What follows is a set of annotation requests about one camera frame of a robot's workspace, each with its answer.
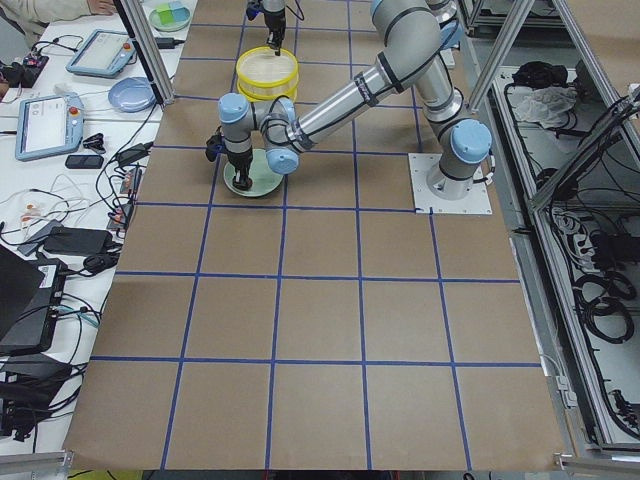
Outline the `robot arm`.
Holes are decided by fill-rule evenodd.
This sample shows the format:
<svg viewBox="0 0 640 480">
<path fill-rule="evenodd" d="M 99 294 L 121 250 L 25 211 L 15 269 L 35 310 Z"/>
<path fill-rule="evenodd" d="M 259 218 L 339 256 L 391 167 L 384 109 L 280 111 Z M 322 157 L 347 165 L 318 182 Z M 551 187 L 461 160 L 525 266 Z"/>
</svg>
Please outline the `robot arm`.
<svg viewBox="0 0 640 480">
<path fill-rule="evenodd" d="M 284 0 L 263 0 L 264 23 L 268 29 L 267 46 L 276 56 L 281 55 L 281 47 L 286 34 L 286 2 Z"/>
<path fill-rule="evenodd" d="M 489 155 L 492 136 L 465 111 L 463 95 L 453 86 L 440 55 L 459 42 L 463 29 L 456 19 L 439 23 L 438 12 L 429 1 L 372 2 L 372 23 L 383 50 L 367 70 L 303 116 L 296 116 L 285 96 L 258 102 L 236 93 L 222 96 L 221 124 L 206 143 L 207 159 L 225 155 L 234 168 L 234 187 L 247 191 L 253 185 L 253 132 L 262 135 L 270 170 L 288 175 L 298 168 L 300 154 L 386 97 L 415 88 L 442 149 L 427 175 L 427 186 L 443 199 L 465 197 L 478 166 Z"/>
</svg>

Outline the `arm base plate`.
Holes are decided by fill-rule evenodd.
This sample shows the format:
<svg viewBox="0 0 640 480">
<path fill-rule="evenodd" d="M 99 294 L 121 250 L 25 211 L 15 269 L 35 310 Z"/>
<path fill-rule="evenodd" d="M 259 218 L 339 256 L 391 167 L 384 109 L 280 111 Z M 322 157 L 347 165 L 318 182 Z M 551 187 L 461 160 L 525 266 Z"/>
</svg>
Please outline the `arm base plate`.
<svg viewBox="0 0 640 480">
<path fill-rule="evenodd" d="M 471 179 L 452 180 L 440 170 L 440 154 L 408 155 L 414 210 L 418 214 L 491 215 L 482 168 Z"/>
</svg>

